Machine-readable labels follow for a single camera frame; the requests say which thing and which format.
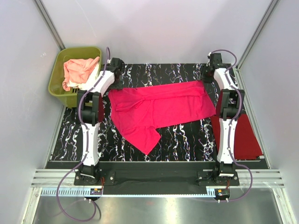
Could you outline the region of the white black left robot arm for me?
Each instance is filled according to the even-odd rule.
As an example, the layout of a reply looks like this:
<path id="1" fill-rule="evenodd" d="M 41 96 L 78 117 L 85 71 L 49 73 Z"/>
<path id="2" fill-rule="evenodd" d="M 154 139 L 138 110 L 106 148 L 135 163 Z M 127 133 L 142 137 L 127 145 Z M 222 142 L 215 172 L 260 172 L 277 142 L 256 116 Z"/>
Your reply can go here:
<path id="1" fill-rule="evenodd" d="M 108 59 L 97 65 L 87 82 L 77 93 L 77 115 L 83 134 L 83 155 L 77 168 L 77 178 L 85 178 L 91 184 L 101 179 L 98 155 L 98 131 L 104 118 L 103 96 L 107 90 L 119 89 L 125 63 L 119 58 Z"/>

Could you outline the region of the bright pink t shirt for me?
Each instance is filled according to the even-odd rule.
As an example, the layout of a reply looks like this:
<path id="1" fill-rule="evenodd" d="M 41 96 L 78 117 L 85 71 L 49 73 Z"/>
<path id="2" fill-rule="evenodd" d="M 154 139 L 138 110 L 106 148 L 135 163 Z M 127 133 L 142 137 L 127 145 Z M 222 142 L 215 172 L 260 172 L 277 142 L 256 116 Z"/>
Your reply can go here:
<path id="1" fill-rule="evenodd" d="M 201 81 L 110 90 L 111 119 L 125 140 L 148 155 L 161 136 L 158 128 L 216 114 Z"/>

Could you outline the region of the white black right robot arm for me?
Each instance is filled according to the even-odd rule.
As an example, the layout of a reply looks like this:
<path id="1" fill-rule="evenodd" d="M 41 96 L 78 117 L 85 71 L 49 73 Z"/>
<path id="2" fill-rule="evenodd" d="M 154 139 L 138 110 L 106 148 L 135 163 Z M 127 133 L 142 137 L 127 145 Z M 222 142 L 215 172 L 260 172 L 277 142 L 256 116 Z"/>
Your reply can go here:
<path id="1" fill-rule="evenodd" d="M 208 62 L 203 66 L 201 74 L 205 83 L 216 82 L 220 89 L 216 105 L 216 115 L 220 124 L 220 143 L 216 164 L 212 171 L 213 182 L 223 185 L 235 177 L 235 129 L 237 121 L 241 116 L 244 101 L 244 90 L 240 90 L 230 76 L 230 70 L 235 63 L 229 67 L 222 61 L 221 52 L 230 53 L 237 62 L 234 53 L 225 49 L 210 52 L 207 56 Z"/>

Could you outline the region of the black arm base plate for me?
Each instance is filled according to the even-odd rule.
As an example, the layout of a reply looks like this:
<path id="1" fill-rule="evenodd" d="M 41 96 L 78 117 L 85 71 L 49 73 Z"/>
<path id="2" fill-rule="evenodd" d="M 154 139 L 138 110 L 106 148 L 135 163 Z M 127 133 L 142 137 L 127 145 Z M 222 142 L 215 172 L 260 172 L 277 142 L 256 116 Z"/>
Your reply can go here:
<path id="1" fill-rule="evenodd" d="M 75 185 L 103 186 L 106 195 L 199 195 L 205 187 L 239 185 L 235 165 L 214 161 L 100 162 L 75 173 Z"/>

